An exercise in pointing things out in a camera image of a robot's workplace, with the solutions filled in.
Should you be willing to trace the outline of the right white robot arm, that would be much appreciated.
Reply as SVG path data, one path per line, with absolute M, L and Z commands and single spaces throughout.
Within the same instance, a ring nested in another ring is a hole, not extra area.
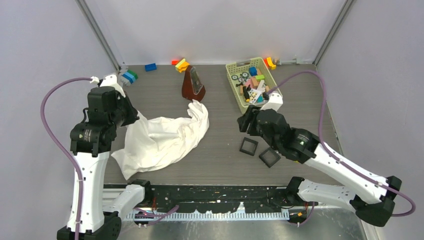
M 303 128 L 294 128 L 273 109 L 250 106 L 237 119 L 239 131 L 261 137 L 269 147 L 286 159 L 319 170 L 341 185 L 316 183 L 294 176 L 286 187 L 285 198 L 291 205 L 319 202 L 355 213 L 362 221 L 384 227 L 393 217 L 396 193 L 402 181 L 396 176 L 382 177 L 342 157 L 318 136 Z

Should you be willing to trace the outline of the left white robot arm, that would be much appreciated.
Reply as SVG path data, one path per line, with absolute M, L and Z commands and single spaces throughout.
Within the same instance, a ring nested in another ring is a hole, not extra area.
M 70 132 L 71 159 L 77 163 L 71 214 L 57 231 L 58 240 L 116 240 L 123 219 L 134 207 L 148 207 L 153 191 L 148 180 L 134 180 L 111 203 L 103 205 L 104 176 L 119 127 L 139 120 L 123 90 L 93 88 L 84 119 Z

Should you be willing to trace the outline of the white floral t-shirt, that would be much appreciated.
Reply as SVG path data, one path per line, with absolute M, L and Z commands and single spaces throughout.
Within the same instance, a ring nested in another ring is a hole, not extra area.
M 193 100 L 187 114 L 147 119 L 138 113 L 139 119 L 126 128 L 124 147 L 111 154 L 126 180 L 177 163 L 198 146 L 210 126 L 209 112 L 203 103 Z

